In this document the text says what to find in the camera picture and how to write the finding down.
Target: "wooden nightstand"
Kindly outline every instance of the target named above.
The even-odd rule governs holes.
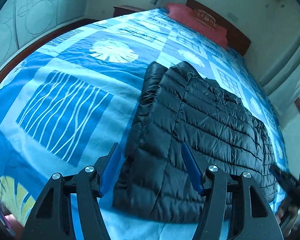
[[[129,5],[120,5],[120,6],[114,6],[114,12],[113,17],[118,17],[121,15],[131,14],[135,12],[143,12],[145,10]]]

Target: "bed sheet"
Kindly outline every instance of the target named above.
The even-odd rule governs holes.
[[[279,123],[242,57],[155,9],[63,34],[24,59],[1,83],[0,198],[15,217],[25,224],[53,173],[77,173],[106,155],[114,142],[124,148],[148,64],[170,67],[184,60],[240,97],[264,122],[277,163],[287,170]],[[114,210],[112,190],[98,200],[111,239],[192,238],[195,224],[145,221]],[[280,186],[278,192],[270,204],[274,211],[284,198]],[[71,198],[76,235],[82,239],[76,196]]]

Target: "screw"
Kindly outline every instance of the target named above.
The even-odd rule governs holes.
[[[243,173],[243,176],[246,177],[246,178],[251,178],[251,174],[249,172],[247,172],[247,171],[245,171]]]
[[[52,175],[53,179],[59,179],[60,178],[60,173],[55,173]]]
[[[94,171],[94,167],[93,166],[88,166],[84,169],[86,172],[93,172]]]
[[[210,171],[217,171],[217,170],[218,170],[218,167],[215,166],[215,165],[210,165],[210,166],[209,166],[209,170],[210,170]]]

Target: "red pillow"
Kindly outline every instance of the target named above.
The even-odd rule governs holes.
[[[168,3],[167,9],[169,10],[168,16],[171,19],[199,32],[200,34],[206,36],[208,39],[214,41],[216,44],[227,49],[227,29],[221,27],[218,24],[215,25],[215,30],[204,26],[202,23],[192,17],[193,10],[186,5],[178,3]]]

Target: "headboard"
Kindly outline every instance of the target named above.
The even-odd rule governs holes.
[[[241,56],[243,56],[247,52],[251,41],[247,36],[245,36],[241,31],[239,31],[236,27],[234,27],[230,22],[228,22],[226,19],[218,15],[210,8],[204,6],[203,4],[195,0],[187,0],[186,6],[190,7],[191,9],[204,10],[210,15],[212,15],[216,19],[217,24],[219,24],[220,26],[228,30],[227,39],[228,39],[229,46],[235,49]]]

